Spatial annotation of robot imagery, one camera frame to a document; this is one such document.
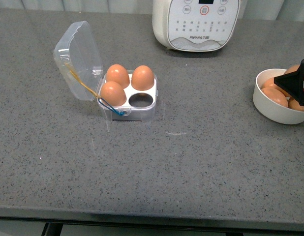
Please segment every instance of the empty egg slot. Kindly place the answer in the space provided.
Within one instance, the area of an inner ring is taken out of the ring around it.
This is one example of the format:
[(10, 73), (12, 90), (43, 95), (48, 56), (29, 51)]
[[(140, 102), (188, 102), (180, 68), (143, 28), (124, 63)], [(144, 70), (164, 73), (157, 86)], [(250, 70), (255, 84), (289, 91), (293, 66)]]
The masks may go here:
[(147, 107), (153, 103), (153, 98), (151, 95), (141, 92), (132, 95), (128, 102), (132, 107)]

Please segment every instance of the egg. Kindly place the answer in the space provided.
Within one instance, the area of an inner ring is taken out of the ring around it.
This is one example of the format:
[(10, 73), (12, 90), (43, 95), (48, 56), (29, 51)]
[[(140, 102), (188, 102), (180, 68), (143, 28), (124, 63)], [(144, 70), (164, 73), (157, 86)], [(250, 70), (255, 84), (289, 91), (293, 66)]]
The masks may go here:
[(281, 93), (283, 93), (284, 96), (286, 96), (286, 97), (292, 97), (292, 96), (289, 95), (285, 90), (283, 90), (282, 88), (280, 88), (278, 85), (276, 85), (276, 84), (274, 83), (274, 77), (272, 77), (272, 78), (266, 80), (266, 81), (264, 82), (264, 84), (262, 85), (262, 88), (263, 88), (263, 89), (264, 89), (264, 88), (274, 88), (274, 89), (276, 89), (276, 90), (279, 90)]
[(273, 102), (281, 106), (288, 107), (288, 101), (286, 100), (286, 97), (279, 90), (275, 88), (263, 88), (261, 91)]
[(106, 81), (114, 81), (120, 84), (123, 89), (128, 87), (130, 84), (128, 71), (119, 64), (114, 64), (108, 68), (106, 73)]
[(291, 66), (289, 69), (287, 69), (287, 70), (284, 72), (284, 75), (285, 75), (285, 74), (292, 73), (292, 72), (294, 72), (294, 71), (297, 71), (299, 67), (300, 67), (300, 65), (293, 65), (293, 66)]
[(300, 106), (300, 104), (298, 103), (298, 101), (295, 100), (294, 98), (291, 98), (289, 100), (289, 108), (291, 108), (293, 110), (304, 112), (304, 106)]
[(145, 91), (154, 85), (154, 74), (146, 65), (138, 66), (132, 74), (131, 85), (134, 89)]
[(127, 100), (121, 85), (114, 81), (108, 81), (103, 84), (100, 96), (112, 106), (121, 106)]

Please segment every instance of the gray countertop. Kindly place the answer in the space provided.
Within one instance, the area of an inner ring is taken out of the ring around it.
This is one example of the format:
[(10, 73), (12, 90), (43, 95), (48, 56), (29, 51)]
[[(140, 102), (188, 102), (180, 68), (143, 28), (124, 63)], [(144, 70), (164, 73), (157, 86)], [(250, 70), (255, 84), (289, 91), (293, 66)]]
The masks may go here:
[[(158, 76), (154, 120), (108, 122), (72, 95), (53, 49), (82, 20), (106, 69), (146, 64)], [(186, 53), (157, 42), (151, 15), (0, 9), (0, 216), (304, 231), (304, 122), (273, 122), (252, 102), (260, 71), (302, 59), (300, 22), (238, 20), (221, 50)]]

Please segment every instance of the rubber band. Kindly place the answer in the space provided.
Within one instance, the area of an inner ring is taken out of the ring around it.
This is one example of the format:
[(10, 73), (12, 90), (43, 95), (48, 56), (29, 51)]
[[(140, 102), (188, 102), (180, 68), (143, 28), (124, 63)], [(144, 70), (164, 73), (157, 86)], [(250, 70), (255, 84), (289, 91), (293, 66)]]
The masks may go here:
[(103, 102), (100, 101), (100, 99), (98, 99), (98, 102), (103, 105), (104, 107), (106, 107), (108, 110), (116, 113), (117, 115), (119, 116), (123, 116), (124, 115), (124, 112), (119, 112), (117, 111), (115, 108), (113, 108), (108, 102), (105, 101), (105, 99), (101, 98), (107, 105), (105, 105)]

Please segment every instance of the bowl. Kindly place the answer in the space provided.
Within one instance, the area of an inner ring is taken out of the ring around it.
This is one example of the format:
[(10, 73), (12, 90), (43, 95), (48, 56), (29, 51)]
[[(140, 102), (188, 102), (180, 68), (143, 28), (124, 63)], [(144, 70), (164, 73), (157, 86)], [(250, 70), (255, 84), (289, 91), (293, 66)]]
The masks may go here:
[(261, 87), (271, 78), (283, 75), (285, 69), (268, 69), (260, 72), (256, 77), (253, 102), (257, 110), (265, 117), (282, 124), (299, 124), (304, 121), (304, 112), (283, 107), (264, 95)]

